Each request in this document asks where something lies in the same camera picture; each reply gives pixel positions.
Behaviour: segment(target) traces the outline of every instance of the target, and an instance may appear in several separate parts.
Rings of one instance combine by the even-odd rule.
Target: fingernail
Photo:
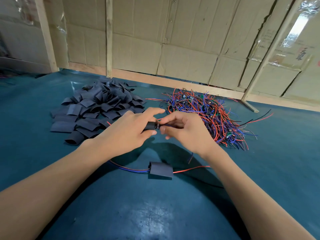
[[[164,127],[160,127],[160,132],[161,132],[161,134],[163,135],[164,133],[165,133],[165,128]]]

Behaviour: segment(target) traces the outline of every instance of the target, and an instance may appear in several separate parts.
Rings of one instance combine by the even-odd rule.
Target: forearm
[[[75,190],[105,161],[78,149],[0,193],[0,239],[35,239]]]
[[[217,173],[252,239],[314,239],[255,184],[227,153],[215,153],[206,156],[205,160]]]

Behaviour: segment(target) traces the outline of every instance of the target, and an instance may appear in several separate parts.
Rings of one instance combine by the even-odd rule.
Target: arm
[[[214,142],[195,113],[173,112],[160,121],[166,139],[175,137],[197,153],[217,173],[252,239],[315,239],[292,216],[256,185]]]
[[[112,157],[140,147],[156,131],[142,132],[164,109],[128,111],[74,152],[0,193],[0,239],[35,239],[75,190]]]

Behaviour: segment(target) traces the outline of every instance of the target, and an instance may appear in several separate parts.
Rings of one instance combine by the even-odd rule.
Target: right hand
[[[223,149],[213,140],[200,116],[196,113],[175,111],[160,122],[161,134],[166,134],[166,139],[174,137],[188,150],[205,158],[213,150]]]

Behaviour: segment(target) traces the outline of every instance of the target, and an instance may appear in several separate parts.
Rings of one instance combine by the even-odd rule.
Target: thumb
[[[160,127],[160,131],[161,134],[166,134],[170,137],[174,137],[175,139],[179,140],[179,138],[182,136],[183,129],[177,129],[174,127],[163,125]]]
[[[144,142],[146,139],[150,138],[151,136],[154,136],[155,134],[157,134],[155,130],[148,129],[140,134],[140,139]]]

